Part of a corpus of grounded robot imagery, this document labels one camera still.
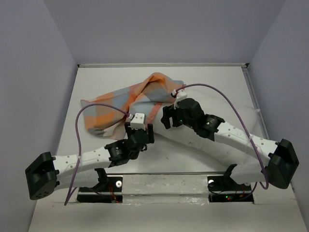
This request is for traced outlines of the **multicolour patchwork pillowcase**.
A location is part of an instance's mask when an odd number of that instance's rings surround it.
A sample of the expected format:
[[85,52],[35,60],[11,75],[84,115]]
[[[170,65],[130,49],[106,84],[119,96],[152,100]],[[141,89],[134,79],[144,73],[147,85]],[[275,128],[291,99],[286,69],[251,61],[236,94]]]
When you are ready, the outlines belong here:
[[143,82],[125,87],[93,100],[81,100],[81,106],[90,106],[83,111],[85,129],[96,137],[121,140],[125,137],[125,115],[113,108],[100,106],[101,103],[116,107],[130,114],[145,114],[145,123],[152,123],[163,104],[173,104],[171,92],[184,86],[180,80],[156,72]]

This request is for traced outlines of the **white pillow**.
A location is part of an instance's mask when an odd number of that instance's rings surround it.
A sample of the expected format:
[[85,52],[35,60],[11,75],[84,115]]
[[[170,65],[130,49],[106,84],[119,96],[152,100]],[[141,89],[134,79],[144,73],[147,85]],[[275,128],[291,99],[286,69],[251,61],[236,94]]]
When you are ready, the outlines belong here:
[[[204,113],[221,117],[236,128],[243,129],[235,112],[222,97],[215,97],[191,88],[188,89],[186,93],[187,97],[199,102]],[[154,133],[184,146],[203,151],[225,166],[229,166],[230,164],[243,165],[252,163],[259,165],[256,157],[253,158],[229,145],[201,138],[187,126],[180,126],[178,128],[172,127],[167,130],[161,122],[163,116],[162,109],[164,106],[168,106],[168,104],[162,104],[162,107],[153,120]]]

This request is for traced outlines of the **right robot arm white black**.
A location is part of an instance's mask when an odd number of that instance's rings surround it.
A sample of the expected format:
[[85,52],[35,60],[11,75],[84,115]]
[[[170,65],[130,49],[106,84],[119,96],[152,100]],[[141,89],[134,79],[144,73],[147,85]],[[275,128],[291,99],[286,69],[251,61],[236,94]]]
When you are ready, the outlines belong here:
[[161,122],[166,129],[187,126],[202,138],[231,146],[258,160],[257,164],[231,164],[222,178],[226,189],[262,181],[286,189],[299,166],[290,141],[276,142],[246,134],[218,116],[205,114],[192,98],[163,107]]

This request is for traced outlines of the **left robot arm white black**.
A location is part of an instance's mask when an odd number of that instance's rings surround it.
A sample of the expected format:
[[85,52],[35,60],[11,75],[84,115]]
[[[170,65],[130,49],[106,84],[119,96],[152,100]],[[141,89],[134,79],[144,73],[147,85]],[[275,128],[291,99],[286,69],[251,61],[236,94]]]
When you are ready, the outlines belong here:
[[138,158],[147,145],[154,143],[153,125],[146,129],[132,129],[125,123],[128,138],[118,140],[82,155],[52,156],[50,152],[40,154],[25,170],[29,198],[39,200],[55,190],[76,184],[97,191],[106,188],[106,168],[127,164]]

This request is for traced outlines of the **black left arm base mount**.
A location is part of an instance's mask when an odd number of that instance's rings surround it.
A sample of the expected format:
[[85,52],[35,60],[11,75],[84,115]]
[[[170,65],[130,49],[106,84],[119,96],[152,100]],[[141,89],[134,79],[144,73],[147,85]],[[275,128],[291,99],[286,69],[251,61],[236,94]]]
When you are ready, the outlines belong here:
[[77,202],[79,203],[122,203],[123,176],[109,175],[104,169],[94,169],[95,184],[78,189]]

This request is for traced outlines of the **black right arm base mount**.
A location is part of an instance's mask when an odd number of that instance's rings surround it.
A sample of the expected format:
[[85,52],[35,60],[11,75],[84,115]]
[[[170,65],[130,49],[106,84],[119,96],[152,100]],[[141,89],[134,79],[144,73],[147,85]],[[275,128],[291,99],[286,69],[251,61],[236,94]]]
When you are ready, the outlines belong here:
[[236,164],[232,164],[222,175],[207,176],[208,200],[210,203],[254,203],[251,186],[237,184],[231,174]]

